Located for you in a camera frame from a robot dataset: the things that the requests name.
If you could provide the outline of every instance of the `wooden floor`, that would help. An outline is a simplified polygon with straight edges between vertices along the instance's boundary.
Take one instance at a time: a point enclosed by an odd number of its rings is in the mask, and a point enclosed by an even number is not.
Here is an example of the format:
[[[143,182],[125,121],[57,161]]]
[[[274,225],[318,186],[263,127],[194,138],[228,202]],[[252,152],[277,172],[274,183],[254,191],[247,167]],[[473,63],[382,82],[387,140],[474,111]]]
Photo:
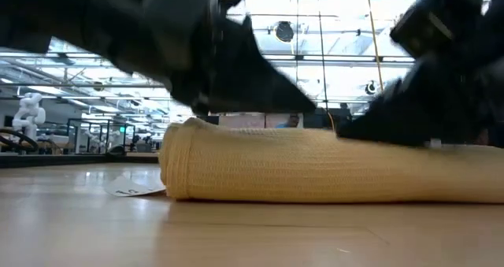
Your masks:
[[[504,206],[299,206],[118,198],[156,165],[0,170],[0,266],[502,266]]]

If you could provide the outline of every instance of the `beige cloth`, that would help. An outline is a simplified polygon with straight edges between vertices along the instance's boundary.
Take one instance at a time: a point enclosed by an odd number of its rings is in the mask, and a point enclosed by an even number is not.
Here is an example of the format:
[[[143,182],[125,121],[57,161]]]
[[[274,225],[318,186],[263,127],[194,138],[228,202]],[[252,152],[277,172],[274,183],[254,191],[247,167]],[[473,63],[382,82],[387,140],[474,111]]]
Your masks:
[[[504,202],[504,151],[485,146],[407,148],[190,119],[166,132],[159,160],[175,199]]]

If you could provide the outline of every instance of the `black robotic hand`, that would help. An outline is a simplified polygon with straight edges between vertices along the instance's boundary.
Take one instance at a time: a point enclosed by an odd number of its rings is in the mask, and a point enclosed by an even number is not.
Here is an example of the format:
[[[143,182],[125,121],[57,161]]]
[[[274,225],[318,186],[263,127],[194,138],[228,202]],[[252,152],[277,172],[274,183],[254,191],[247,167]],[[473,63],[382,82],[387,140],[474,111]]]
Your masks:
[[[261,56],[250,18],[226,18],[240,1],[0,0],[0,46],[46,53],[63,39],[163,83],[197,113],[314,110]]]
[[[415,66],[339,136],[406,146],[465,143],[495,123],[504,106],[504,73],[495,71],[504,56],[504,0],[492,0],[484,16],[482,1],[421,0],[411,7],[391,37]]]

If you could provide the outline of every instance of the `ceiling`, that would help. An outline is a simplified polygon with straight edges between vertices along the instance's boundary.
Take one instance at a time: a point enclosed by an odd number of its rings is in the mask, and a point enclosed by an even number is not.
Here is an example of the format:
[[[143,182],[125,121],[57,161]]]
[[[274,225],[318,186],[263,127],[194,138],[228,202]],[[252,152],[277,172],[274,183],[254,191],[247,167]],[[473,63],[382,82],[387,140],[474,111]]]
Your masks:
[[[368,0],[244,0],[229,11],[233,20],[251,16],[262,53],[312,99],[331,107],[349,102],[361,108],[370,97],[370,81],[391,81],[405,75],[412,59],[388,34],[395,20],[415,0],[371,0],[381,75],[375,63]],[[289,43],[275,36],[284,21],[295,32]],[[95,54],[57,39],[47,55],[0,50],[2,96],[40,91],[46,98],[64,97],[88,117],[113,118],[165,128],[191,111],[171,100],[163,86],[138,73],[125,73]],[[59,57],[56,53],[66,53]],[[86,84],[87,87],[9,87],[9,83]]]

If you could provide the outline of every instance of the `yellow towel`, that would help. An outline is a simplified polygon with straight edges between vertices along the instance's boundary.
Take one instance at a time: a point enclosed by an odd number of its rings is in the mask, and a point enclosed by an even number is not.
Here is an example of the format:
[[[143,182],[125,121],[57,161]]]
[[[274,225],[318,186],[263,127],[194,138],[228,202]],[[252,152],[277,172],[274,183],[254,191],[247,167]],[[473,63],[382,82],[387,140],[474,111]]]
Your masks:
[[[504,151],[483,146],[415,149],[190,119],[166,132],[159,161],[175,199],[504,202]]]

